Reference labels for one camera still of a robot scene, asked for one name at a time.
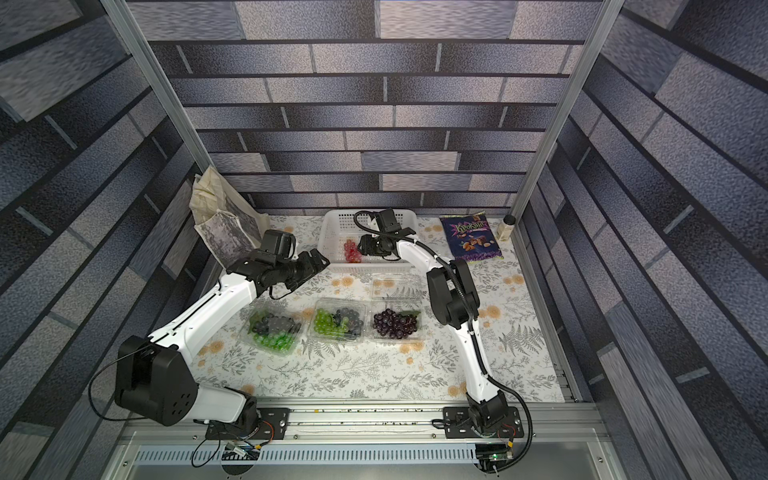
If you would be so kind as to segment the pink grape bunch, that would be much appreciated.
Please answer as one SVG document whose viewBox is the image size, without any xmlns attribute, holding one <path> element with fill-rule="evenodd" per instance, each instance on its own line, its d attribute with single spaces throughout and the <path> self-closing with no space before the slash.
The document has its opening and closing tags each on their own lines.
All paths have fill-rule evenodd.
<svg viewBox="0 0 768 480">
<path fill-rule="evenodd" d="M 353 239 L 348 239 L 343 244 L 344 258 L 347 263 L 361 263 L 363 255 Z"/>
</svg>

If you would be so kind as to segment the small black grape bunch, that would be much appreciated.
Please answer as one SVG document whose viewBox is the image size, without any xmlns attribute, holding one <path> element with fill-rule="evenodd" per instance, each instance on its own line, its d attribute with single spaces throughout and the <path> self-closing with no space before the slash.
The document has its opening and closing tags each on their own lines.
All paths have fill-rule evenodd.
<svg viewBox="0 0 768 480">
<path fill-rule="evenodd" d="M 274 315 L 267 313 L 264 316 L 254 316 L 250 319 L 251 333 L 259 333 L 265 335 L 273 332 L 291 331 L 298 334 L 301 330 L 301 323 L 294 320 L 292 317 Z"/>
</svg>

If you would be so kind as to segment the clear plastic clamshell container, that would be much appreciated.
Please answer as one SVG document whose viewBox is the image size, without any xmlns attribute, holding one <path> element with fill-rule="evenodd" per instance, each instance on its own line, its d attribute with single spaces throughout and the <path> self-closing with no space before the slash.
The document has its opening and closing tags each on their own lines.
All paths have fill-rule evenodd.
<svg viewBox="0 0 768 480">
<path fill-rule="evenodd" d="M 242 312 L 242 318 L 238 340 L 279 356 L 292 354 L 305 330 L 298 313 L 276 302 L 257 301 Z"/>
</svg>

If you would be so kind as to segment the dark red grape bunch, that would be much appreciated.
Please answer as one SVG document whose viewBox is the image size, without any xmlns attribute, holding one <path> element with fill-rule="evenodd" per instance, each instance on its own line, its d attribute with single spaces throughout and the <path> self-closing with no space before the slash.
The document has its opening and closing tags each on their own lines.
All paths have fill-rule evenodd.
<svg viewBox="0 0 768 480">
<path fill-rule="evenodd" d="M 386 308 L 373 315 L 374 336 L 381 339 L 410 339 L 420 331 L 420 311 Z"/>
</svg>

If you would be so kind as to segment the dark blue grape bunch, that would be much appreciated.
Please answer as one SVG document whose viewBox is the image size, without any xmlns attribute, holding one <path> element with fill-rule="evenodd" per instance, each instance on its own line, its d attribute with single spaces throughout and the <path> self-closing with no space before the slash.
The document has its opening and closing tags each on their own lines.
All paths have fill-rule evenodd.
<svg viewBox="0 0 768 480">
<path fill-rule="evenodd" d="M 363 333 L 363 320 L 357 309 L 339 308 L 333 313 L 332 319 L 338 335 L 344 340 L 359 338 Z"/>
</svg>

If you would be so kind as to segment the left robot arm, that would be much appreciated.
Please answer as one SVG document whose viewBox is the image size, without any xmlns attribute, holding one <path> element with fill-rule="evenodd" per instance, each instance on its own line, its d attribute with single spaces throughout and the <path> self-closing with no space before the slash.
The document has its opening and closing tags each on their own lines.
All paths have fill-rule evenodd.
<svg viewBox="0 0 768 480">
<path fill-rule="evenodd" d="M 186 311 L 146 337 L 120 346 L 115 379 L 117 406 L 164 426 L 194 420 L 223 424 L 246 436 L 261 423 L 255 397 L 198 383 L 190 365 L 203 346 L 243 307 L 269 288 L 293 292 L 330 265 L 318 250 L 281 258 L 255 250 L 226 268 L 218 285 Z"/>
</svg>

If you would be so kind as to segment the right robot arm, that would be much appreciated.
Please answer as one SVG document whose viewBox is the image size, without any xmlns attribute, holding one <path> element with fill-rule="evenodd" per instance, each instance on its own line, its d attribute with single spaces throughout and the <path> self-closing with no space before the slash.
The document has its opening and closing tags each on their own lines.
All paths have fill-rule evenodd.
<svg viewBox="0 0 768 480">
<path fill-rule="evenodd" d="M 432 314 L 438 323 L 452 330 L 457 343 L 473 427 L 482 435 L 498 430 L 507 416 L 508 403 L 484 353 L 479 334 L 479 297 L 466 262 L 440 256 L 413 235 L 365 234 L 358 250 L 364 256 L 395 255 L 425 275 Z"/>
</svg>

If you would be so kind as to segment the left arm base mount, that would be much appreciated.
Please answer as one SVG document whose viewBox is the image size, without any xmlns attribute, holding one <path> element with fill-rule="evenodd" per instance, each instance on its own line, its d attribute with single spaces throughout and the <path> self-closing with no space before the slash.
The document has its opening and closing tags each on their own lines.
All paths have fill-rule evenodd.
<svg viewBox="0 0 768 480">
<path fill-rule="evenodd" d="M 288 426 L 289 408 L 258 408 L 235 423 L 210 421 L 205 439 L 212 441 L 244 440 L 265 442 L 283 440 Z"/>
</svg>

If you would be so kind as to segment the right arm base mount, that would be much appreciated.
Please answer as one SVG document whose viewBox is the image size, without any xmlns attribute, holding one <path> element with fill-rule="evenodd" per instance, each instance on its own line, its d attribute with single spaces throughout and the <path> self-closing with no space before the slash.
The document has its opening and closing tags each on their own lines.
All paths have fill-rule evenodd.
<svg viewBox="0 0 768 480">
<path fill-rule="evenodd" d="M 467 406 L 444 407 L 437 422 L 448 439 L 522 439 L 525 425 L 516 407 L 508 407 L 503 419 L 473 416 Z"/>
</svg>

